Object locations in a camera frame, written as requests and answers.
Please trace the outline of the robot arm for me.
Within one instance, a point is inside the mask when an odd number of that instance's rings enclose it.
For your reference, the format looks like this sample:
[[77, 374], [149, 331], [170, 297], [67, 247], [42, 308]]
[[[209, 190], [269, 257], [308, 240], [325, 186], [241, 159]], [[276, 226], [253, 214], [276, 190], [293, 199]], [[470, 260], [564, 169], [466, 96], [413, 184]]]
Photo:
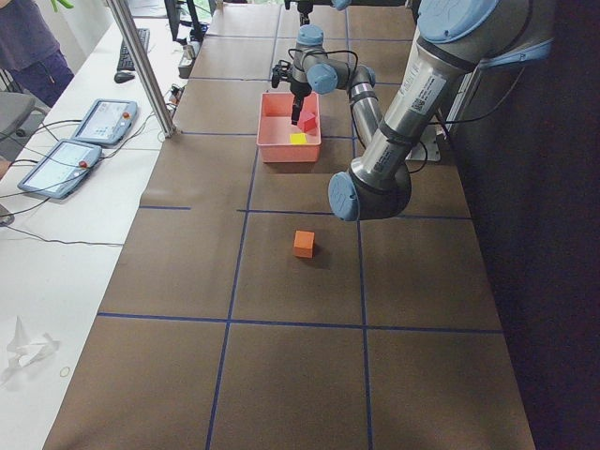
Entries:
[[313, 11], [315, 6], [328, 6], [335, 8], [336, 10], [343, 10], [352, 2], [352, 0], [294, 0], [299, 15], [300, 25], [310, 24], [309, 14]]
[[331, 58], [323, 49], [323, 30], [302, 22], [290, 51], [293, 60], [274, 68], [272, 82], [289, 82], [294, 122], [309, 94], [345, 91], [365, 147], [347, 171], [330, 180], [332, 212], [346, 221], [399, 215], [412, 194], [406, 156], [455, 81], [476, 68], [547, 57], [555, 11], [553, 1], [421, 2], [413, 40], [416, 56], [386, 112], [374, 91], [373, 70]]

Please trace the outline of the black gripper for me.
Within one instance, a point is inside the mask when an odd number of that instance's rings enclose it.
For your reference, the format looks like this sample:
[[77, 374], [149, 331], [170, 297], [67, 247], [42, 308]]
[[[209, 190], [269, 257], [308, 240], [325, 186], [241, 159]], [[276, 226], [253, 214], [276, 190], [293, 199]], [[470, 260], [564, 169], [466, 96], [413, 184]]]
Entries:
[[290, 81], [290, 89], [293, 93], [291, 123], [298, 125], [303, 110], [304, 98], [311, 94], [311, 86], [308, 82], [300, 82], [296, 79]]
[[308, 14], [313, 11], [313, 3], [310, 0], [297, 0], [297, 11], [300, 13], [300, 23], [309, 24]]

